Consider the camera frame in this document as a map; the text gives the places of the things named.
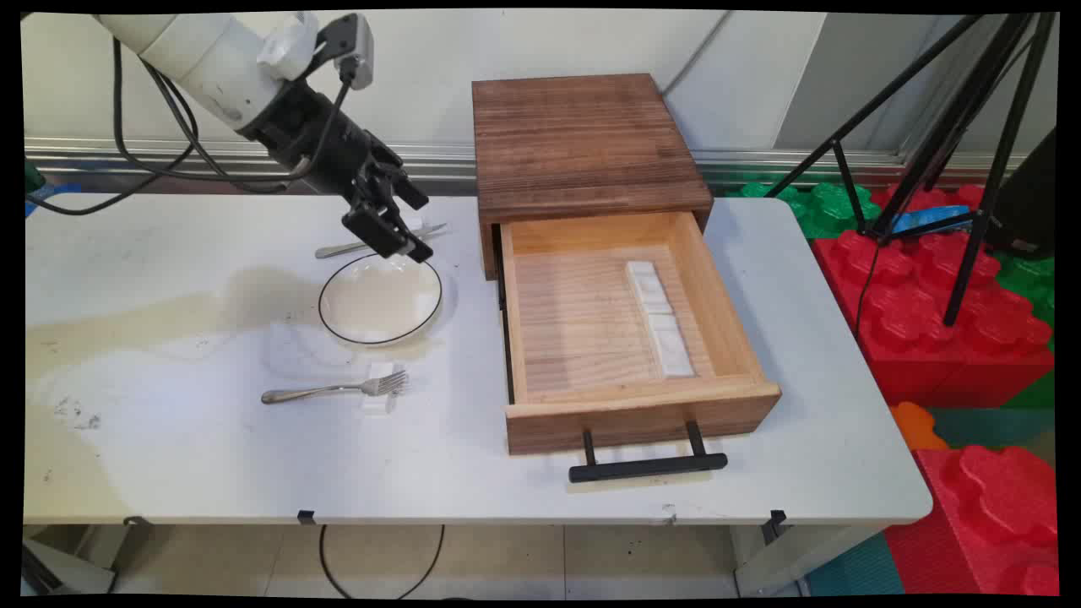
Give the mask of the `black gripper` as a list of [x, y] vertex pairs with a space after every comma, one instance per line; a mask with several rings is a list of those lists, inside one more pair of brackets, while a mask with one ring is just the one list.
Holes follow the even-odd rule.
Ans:
[[410, 180], [400, 157], [341, 109], [348, 91], [343, 84], [329, 100], [305, 81], [283, 85], [241, 135], [261, 143], [286, 172], [304, 173], [301, 180], [318, 193], [352, 194], [341, 224], [381, 257], [427, 262], [432, 248], [406, 226], [393, 198], [421, 210], [429, 197]]

